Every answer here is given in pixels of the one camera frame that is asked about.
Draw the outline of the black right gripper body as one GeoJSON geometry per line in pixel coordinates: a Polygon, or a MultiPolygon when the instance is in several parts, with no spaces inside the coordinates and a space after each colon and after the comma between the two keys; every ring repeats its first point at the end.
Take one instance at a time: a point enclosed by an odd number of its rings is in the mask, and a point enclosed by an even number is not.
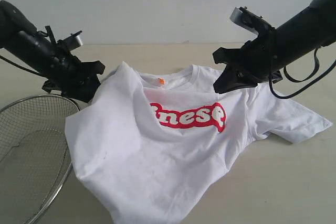
{"type": "Polygon", "coordinates": [[[259,83],[282,80],[282,51],[278,47],[276,35],[259,37],[243,45],[240,49],[242,67],[237,74],[239,88],[254,88],[259,83]]]}

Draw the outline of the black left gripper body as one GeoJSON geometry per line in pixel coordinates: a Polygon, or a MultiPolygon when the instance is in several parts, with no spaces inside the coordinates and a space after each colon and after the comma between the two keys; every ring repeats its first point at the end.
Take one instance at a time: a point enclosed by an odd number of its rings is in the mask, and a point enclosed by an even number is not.
{"type": "Polygon", "coordinates": [[[48,93],[60,91],[62,95],[70,95],[75,85],[88,77],[80,73],[80,61],[69,51],[57,48],[43,53],[41,73],[46,76],[42,89],[48,93]]]}

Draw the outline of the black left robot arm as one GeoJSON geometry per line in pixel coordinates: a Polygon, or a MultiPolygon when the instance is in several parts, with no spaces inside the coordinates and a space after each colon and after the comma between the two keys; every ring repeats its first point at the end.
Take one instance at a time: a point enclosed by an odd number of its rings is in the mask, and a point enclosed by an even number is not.
{"type": "Polygon", "coordinates": [[[45,29],[39,31],[17,7],[1,1],[1,48],[27,64],[28,72],[46,78],[44,91],[88,103],[100,86],[104,64],[82,62],[71,53],[82,46],[81,32],[56,40],[51,27],[45,29]]]}

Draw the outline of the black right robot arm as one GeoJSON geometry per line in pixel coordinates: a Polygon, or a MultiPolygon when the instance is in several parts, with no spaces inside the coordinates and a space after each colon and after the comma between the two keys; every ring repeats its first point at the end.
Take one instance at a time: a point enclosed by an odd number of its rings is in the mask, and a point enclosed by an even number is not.
{"type": "Polygon", "coordinates": [[[220,47],[213,52],[214,62],[226,65],[213,84],[219,94],[254,88],[260,83],[271,86],[283,78],[297,83],[287,72],[287,65],[335,42],[335,0],[312,0],[278,28],[246,7],[236,7],[230,19],[257,38],[241,48],[220,47]]]}

